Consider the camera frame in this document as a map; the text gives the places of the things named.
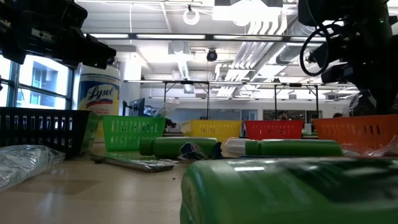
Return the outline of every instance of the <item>green bottle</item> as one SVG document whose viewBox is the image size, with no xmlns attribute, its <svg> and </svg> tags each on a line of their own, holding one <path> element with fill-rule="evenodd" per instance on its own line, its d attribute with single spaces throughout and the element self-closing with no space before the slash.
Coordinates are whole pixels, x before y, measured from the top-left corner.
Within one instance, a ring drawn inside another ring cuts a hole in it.
<svg viewBox="0 0 398 224">
<path fill-rule="evenodd" d="M 331 157 L 194 162 L 182 178 L 180 223 L 396 223 L 396 164 Z"/>
<path fill-rule="evenodd" d="M 336 141 L 309 139 L 268 139 L 246 141 L 247 156 L 342 156 Z"/>
<path fill-rule="evenodd" d="M 213 147 L 217 143 L 215 138 L 191 137 L 159 137 L 155 139 L 141 139 L 139 153 L 142 156 L 156 156 L 161 159 L 175 159 L 180 156 L 180 148 L 185 143 L 193 142 L 203 149 L 203 153 L 211 157 Z"/>
</svg>

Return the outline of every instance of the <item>person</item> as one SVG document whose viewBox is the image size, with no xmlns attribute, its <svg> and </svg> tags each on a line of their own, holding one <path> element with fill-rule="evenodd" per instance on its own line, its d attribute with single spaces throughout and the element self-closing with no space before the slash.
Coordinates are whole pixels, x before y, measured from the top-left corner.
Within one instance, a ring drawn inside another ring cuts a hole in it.
<svg viewBox="0 0 398 224">
<path fill-rule="evenodd" d="M 333 118 L 340 118 L 340 117 L 342 117 L 343 116 L 343 114 L 341 114 L 341 113 L 335 113 L 334 115 L 333 115 Z"/>
<path fill-rule="evenodd" d="M 287 121 L 287 120 L 289 120 L 289 119 L 287 118 L 287 113 L 286 113 L 286 111 L 282 111 L 282 112 L 279 113 L 279 119 L 280 119 L 281 121 Z"/>
</svg>

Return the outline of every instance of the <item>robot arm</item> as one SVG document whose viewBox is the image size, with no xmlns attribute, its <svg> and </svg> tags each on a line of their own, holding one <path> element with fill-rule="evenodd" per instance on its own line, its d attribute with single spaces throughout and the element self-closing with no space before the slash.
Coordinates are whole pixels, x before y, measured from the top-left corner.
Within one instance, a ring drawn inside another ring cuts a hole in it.
<svg viewBox="0 0 398 224">
<path fill-rule="evenodd" d="M 398 38 L 392 35 L 391 25 L 397 18 L 389 16 L 386 0 L 301 0 L 298 20 L 306 26 L 316 26 L 303 45 L 300 61 L 310 76 L 322 75 L 323 83 L 349 81 L 359 90 L 369 90 L 376 100 L 376 113 L 389 114 L 398 93 L 398 75 L 391 72 L 398 60 L 395 51 Z M 343 21 L 339 26 L 334 22 Z M 310 52 L 309 62 L 321 70 L 311 73 L 304 67 L 304 51 L 316 35 L 326 43 Z M 335 60 L 344 62 L 329 67 Z"/>
<path fill-rule="evenodd" d="M 50 57 L 64 65 L 106 68 L 114 49 L 83 35 L 87 11 L 73 0 L 0 1 L 0 53 L 23 64 L 27 54 Z"/>
</svg>

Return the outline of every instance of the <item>plastic basket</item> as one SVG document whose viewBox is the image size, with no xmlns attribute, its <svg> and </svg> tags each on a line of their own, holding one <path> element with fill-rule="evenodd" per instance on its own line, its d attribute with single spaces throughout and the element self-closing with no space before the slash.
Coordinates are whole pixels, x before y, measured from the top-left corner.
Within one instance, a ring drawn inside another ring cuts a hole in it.
<svg viewBox="0 0 398 224">
<path fill-rule="evenodd" d="M 217 138 L 225 142 L 229 138 L 238 138 L 242 121 L 190 120 L 183 123 L 182 132 L 188 137 Z"/>
<path fill-rule="evenodd" d="M 103 116 L 107 151 L 139 151 L 143 138 L 162 137 L 165 118 L 139 116 Z"/>
<path fill-rule="evenodd" d="M 66 158 L 93 146 L 100 117 L 90 111 L 0 108 L 0 146 L 40 144 Z"/>
<path fill-rule="evenodd" d="M 301 139 L 304 121 L 245 121 L 248 139 Z"/>
<path fill-rule="evenodd" d="M 398 136 L 398 115 L 359 116 L 314 120 L 319 139 L 376 150 Z"/>
</svg>

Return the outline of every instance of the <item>red basket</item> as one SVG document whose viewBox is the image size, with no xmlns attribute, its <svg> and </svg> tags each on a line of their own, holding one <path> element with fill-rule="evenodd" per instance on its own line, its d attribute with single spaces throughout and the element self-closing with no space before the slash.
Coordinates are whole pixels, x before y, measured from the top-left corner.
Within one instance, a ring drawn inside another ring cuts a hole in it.
<svg viewBox="0 0 398 224">
<path fill-rule="evenodd" d="M 304 121 L 245 121 L 248 139 L 301 139 Z"/>
<path fill-rule="evenodd" d="M 362 151 L 379 149 L 398 136 L 398 115 L 316 119 L 314 123 L 319 139 L 352 144 Z"/>
</svg>

